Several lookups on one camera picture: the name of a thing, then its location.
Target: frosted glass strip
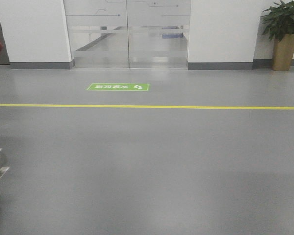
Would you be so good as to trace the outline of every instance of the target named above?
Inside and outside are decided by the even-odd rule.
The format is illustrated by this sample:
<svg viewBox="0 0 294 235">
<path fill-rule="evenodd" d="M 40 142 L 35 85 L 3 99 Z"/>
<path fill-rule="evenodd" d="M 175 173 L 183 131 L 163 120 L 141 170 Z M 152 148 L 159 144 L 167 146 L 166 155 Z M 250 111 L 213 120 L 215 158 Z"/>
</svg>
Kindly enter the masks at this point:
<svg viewBox="0 0 294 235">
<path fill-rule="evenodd" d="M 91 50 L 91 51 L 75 51 L 75 57 L 96 58 L 96 57 L 126 57 L 128 58 L 128 51 L 109 51 L 109 50 Z"/>
<path fill-rule="evenodd" d="M 130 51 L 130 57 L 186 57 L 187 51 Z"/>
<path fill-rule="evenodd" d="M 127 30 L 72 29 L 70 33 L 127 33 Z"/>
<path fill-rule="evenodd" d="M 94 30 L 94 29 L 72 29 L 70 33 L 127 33 L 127 30 Z M 188 33 L 188 29 L 135 29 L 129 30 L 129 33 Z"/>
</svg>

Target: gray baseboard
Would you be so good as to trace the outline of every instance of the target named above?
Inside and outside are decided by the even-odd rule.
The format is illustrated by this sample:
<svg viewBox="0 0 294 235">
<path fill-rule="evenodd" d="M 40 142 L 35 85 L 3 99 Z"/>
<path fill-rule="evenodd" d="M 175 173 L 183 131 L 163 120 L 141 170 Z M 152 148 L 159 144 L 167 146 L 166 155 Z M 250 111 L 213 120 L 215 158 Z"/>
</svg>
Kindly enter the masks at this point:
<svg viewBox="0 0 294 235">
<path fill-rule="evenodd" d="M 188 62 L 188 70 L 251 70 L 252 62 Z"/>
<path fill-rule="evenodd" d="M 28 69 L 28 70 L 69 70 L 73 67 L 74 61 L 71 62 L 11 62 L 12 69 Z"/>
<path fill-rule="evenodd" d="M 253 68 L 271 67 L 272 59 L 254 59 Z"/>
</svg>

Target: white wall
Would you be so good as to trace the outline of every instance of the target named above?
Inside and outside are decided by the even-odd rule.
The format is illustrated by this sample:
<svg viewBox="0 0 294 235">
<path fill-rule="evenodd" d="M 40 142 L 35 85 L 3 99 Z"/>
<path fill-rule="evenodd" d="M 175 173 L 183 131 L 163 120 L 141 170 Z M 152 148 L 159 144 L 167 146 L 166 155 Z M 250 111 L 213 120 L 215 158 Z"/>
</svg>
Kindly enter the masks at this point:
<svg viewBox="0 0 294 235">
<path fill-rule="evenodd" d="M 192 0 L 188 62 L 252 62 L 262 0 Z"/>
<path fill-rule="evenodd" d="M 263 0 L 262 2 L 262 11 L 270 8 L 271 6 L 274 6 L 273 2 L 279 2 L 273 1 L 273 0 Z M 257 44 L 256 44 L 256 50 L 255 50 L 255 59 L 271 59 L 272 58 L 272 52 L 273 52 L 273 43 L 274 41 L 268 40 L 268 34 L 262 36 L 262 33 L 265 29 L 265 25 L 261 23 L 261 19 L 259 20 L 259 31 L 257 36 Z"/>
<path fill-rule="evenodd" d="M 0 0 L 10 62 L 69 62 L 62 0 Z"/>
</svg>

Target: glass door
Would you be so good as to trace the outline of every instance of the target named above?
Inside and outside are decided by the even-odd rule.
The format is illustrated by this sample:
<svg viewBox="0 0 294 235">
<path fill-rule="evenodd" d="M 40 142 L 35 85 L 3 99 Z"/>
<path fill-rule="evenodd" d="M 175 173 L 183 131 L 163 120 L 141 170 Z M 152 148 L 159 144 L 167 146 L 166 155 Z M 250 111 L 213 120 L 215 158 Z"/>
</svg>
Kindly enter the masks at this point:
<svg viewBox="0 0 294 235">
<path fill-rule="evenodd" d="M 64 3 L 76 67 L 186 67 L 191 0 Z"/>
<path fill-rule="evenodd" d="M 125 0 L 64 0 L 76 67 L 129 67 Z"/>
<path fill-rule="evenodd" d="M 191 0 L 127 0 L 130 66 L 185 68 Z"/>
</svg>

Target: yellow floor line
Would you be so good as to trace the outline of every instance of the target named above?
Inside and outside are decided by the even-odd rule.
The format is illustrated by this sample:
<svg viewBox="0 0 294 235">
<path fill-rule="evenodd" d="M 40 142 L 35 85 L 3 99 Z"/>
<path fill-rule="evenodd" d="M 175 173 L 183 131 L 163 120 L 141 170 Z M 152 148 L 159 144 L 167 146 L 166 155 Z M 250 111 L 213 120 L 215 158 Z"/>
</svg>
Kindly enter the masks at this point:
<svg viewBox="0 0 294 235">
<path fill-rule="evenodd" d="M 278 107 L 278 106 L 180 106 L 180 105 L 96 105 L 96 104 L 94 104 L 94 105 L 87 105 L 87 104 L 0 104 L 0 107 L 294 110 L 294 107 Z"/>
</svg>

